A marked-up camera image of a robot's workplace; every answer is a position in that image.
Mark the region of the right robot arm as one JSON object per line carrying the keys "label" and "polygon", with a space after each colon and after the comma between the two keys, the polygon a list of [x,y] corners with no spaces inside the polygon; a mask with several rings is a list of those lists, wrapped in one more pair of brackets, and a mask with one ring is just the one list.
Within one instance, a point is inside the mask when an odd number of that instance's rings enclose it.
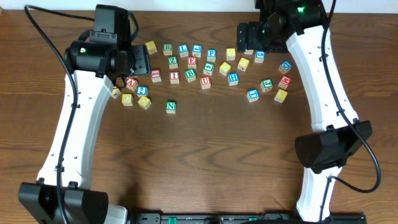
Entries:
{"label": "right robot arm", "polygon": [[254,3],[257,22],[237,27],[239,52],[290,53],[300,74],[312,121],[312,133],[295,139],[303,165],[303,183],[294,214],[280,223],[365,223],[364,215],[333,215],[329,205],[339,173],[372,135],[360,121],[341,82],[331,49],[330,22],[321,1]]}

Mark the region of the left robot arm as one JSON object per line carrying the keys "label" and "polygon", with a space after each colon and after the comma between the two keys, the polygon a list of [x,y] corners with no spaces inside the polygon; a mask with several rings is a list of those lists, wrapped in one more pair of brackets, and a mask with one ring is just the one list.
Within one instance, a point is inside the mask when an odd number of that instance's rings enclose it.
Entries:
{"label": "left robot arm", "polygon": [[34,184],[18,199],[38,223],[129,223],[126,207],[93,191],[98,130],[117,78],[150,73],[145,45],[74,41],[65,52],[69,73],[54,140]]}

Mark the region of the green N block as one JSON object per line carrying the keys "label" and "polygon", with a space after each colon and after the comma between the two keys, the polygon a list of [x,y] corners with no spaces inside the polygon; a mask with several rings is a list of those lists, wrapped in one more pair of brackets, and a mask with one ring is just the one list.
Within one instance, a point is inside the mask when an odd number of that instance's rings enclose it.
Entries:
{"label": "green N block", "polygon": [[166,102],[165,110],[169,114],[175,114],[177,110],[177,104],[175,101],[168,101]]}

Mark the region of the red E block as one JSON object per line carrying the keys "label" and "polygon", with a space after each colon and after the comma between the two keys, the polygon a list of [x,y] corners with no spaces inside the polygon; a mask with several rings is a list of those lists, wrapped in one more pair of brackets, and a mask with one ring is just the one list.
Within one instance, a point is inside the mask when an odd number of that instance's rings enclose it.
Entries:
{"label": "red E block", "polygon": [[197,58],[196,57],[189,57],[187,59],[187,68],[192,68],[192,69],[197,68]]}

